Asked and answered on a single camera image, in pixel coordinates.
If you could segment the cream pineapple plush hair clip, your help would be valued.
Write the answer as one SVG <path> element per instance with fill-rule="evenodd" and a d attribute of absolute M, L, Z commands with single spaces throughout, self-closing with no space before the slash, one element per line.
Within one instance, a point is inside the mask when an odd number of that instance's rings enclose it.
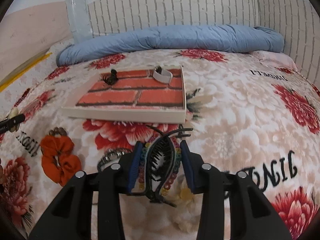
<path fill-rule="evenodd" d="M 17 107 L 14 107 L 11 109 L 9 115 L 8 115 L 8 119 L 9 121 L 9 131 L 11 133 L 18 131 L 20 124 L 18 124 L 17 122 L 11 121 L 12 118 L 15 118 L 16 116 L 19 115 L 19 110 Z"/>

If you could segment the orange fabric scrunchie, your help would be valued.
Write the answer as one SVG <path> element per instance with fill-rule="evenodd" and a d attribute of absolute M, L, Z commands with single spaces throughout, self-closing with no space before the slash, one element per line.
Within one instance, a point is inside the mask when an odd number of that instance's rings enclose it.
<path fill-rule="evenodd" d="M 44 174 L 53 182 L 64 187 L 82 170 L 81 161 L 73 154 L 74 143 L 68 136 L 45 136 L 40 143 Z"/>

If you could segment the colourful beaded black hair clip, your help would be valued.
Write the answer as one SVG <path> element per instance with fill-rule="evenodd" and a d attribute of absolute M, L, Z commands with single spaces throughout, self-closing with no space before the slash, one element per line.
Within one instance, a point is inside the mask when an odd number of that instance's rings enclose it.
<path fill-rule="evenodd" d="M 138 192 L 133 196 L 146 196 L 151 203 L 164 203 L 172 207 L 176 204 L 166 199 L 182 163 L 179 140 L 189 137 L 193 129 L 180 126 L 176 130 L 156 132 L 142 148 L 139 160 L 137 183 Z"/>

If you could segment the black claw hair clip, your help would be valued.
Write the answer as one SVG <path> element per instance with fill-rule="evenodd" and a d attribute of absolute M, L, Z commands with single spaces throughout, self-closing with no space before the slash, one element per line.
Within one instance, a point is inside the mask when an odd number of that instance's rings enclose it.
<path fill-rule="evenodd" d="M 117 71 L 112 69 L 110 74 L 106 74 L 102 77 L 102 80 L 109 86 L 115 85 L 119 80 L 117 77 Z"/>

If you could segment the white strap wrist watch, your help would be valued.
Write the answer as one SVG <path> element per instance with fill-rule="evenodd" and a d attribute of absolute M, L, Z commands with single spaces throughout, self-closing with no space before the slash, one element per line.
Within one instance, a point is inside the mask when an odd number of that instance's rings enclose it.
<path fill-rule="evenodd" d="M 160 82 L 160 83 L 164 83 L 164 84 L 170 84 L 171 81 L 172 81 L 172 78 L 173 78 L 173 74 L 171 71 L 167 70 L 167 69 L 164 69 L 160 66 L 156 67 L 154 70 L 153 70 L 153 74 L 152 74 L 152 77 Z"/>

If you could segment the brick pattern jewelry tray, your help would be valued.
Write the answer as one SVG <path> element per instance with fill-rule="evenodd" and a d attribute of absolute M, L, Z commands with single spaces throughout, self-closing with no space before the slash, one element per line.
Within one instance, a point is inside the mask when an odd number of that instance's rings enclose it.
<path fill-rule="evenodd" d="M 172 72 L 170 84 L 156 81 L 155 67 L 118 69 L 118 82 L 109 86 L 101 69 L 86 82 L 77 82 L 61 112 L 71 118 L 143 123 L 183 124 L 187 113 L 183 68 L 164 67 Z"/>

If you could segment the yellow sheet edge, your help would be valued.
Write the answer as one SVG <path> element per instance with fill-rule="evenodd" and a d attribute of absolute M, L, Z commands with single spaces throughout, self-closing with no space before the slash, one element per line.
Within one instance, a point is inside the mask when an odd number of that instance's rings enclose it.
<path fill-rule="evenodd" d="M 36 64 L 50 57 L 50 55 L 52 55 L 52 53 L 49 53 L 48 50 L 41 51 L 40 53 L 36 54 L 20 66 L 18 66 L 1 81 L 0 92 L 5 90 L 10 84 L 20 78 L 24 73 L 33 68 Z"/>

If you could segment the floral red beige blanket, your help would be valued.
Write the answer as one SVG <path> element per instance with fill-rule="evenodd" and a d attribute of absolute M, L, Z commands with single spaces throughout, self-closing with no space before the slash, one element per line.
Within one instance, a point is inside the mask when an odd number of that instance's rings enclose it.
<path fill-rule="evenodd" d="M 17 230 L 28 234 L 61 186 L 41 166 L 40 141 L 64 128 L 86 172 L 103 154 L 150 142 L 176 124 L 71 119 L 61 106 L 99 70 L 181 67 L 185 78 L 187 139 L 191 150 L 225 172 L 244 170 L 283 219 L 293 239 L 319 211 L 319 96 L 300 74 L 262 64 L 252 55 L 201 50 L 147 50 L 56 68 L 18 102 L 36 106 L 16 133 L 1 136 L 6 175 L 1 208 Z"/>

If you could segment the blue rolled duvet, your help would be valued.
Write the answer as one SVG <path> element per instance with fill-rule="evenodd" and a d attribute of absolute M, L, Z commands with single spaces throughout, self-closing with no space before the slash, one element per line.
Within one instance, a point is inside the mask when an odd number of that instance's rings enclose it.
<path fill-rule="evenodd" d="M 58 66 L 108 55 L 153 49 L 207 49 L 228 53 L 256 50 L 281 53 L 285 39 L 267 27 L 246 25 L 168 25 L 99 36 L 73 44 L 56 57 Z"/>

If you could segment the clear plastic wall sheet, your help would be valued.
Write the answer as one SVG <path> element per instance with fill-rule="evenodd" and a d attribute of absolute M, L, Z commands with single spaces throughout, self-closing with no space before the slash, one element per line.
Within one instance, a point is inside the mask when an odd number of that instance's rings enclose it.
<path fill-rule="evenodd" d="M 93 37 L 86 0 L 65 0 L 69 27 L 75 44 Z"/>

